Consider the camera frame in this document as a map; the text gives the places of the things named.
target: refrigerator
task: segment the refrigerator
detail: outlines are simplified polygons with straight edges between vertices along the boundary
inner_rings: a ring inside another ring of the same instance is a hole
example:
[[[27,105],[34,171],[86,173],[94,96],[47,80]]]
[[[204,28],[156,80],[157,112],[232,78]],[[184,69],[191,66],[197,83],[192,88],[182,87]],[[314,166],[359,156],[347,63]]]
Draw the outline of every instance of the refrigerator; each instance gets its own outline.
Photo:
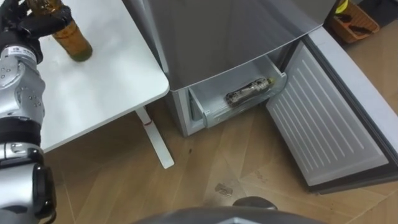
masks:
[[[338,1],[126,0],[184,136],[264,105],[309,191],[398,179],[398,117],[322,27]],[[255,80],[264,93],[230,106]]]

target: open drawer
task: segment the open drawer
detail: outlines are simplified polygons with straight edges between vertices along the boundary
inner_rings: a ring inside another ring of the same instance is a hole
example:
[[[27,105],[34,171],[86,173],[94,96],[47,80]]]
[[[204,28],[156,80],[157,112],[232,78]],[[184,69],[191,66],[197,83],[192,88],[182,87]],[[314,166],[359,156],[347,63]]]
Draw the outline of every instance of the open drawer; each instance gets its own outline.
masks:
[[[236,91],[259,78],[271,78],[268,91],[243,101],[238,106],[230,106],[226,95]],[[245,63],[189,88],[193,119],[203,119],[205,127],[210,128],[244,110],[258,105],[280,92],[287,81],[284,73],[267,56]]]

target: glass bottle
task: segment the glass bottle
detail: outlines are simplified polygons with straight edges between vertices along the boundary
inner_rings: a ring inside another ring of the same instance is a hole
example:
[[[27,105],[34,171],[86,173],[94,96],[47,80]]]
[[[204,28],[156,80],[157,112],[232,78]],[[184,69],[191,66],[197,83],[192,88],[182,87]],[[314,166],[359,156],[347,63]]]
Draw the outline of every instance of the glass bottle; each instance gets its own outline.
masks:
[[[27,0],[27,5],[35,15],[43,15],[56,11],[63,6],[63,2],[61,0]],[[84,62],[93,54],[93,48],[80,32],[75,21],[71,21],[66,28],[53,34],[53,37],[74,61]]]

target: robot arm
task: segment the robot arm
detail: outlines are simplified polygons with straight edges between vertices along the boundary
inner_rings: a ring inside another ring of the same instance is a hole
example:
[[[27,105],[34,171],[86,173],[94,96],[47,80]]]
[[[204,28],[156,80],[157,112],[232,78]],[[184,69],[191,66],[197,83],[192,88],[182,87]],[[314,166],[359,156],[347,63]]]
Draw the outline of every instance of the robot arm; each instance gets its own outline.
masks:
[[[40,130],[45,83],[39,37],[72,21],[63,7],[40,17],[27,5],[5,0],[0,7],[0,223],[38,223],[56,216],[52,173],[44,165]]]

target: tabletop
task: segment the tabletop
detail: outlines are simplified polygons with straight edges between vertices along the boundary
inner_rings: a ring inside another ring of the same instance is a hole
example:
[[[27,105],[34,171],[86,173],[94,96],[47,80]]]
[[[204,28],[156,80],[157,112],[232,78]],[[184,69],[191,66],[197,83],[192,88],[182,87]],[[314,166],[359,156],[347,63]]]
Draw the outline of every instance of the tabletop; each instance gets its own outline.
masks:
[[[48,152],[169,91],[169,83],[121,0],[64,0],[93,55],[72,61],[52,37],[40,40],[46,83],[42,149]]]

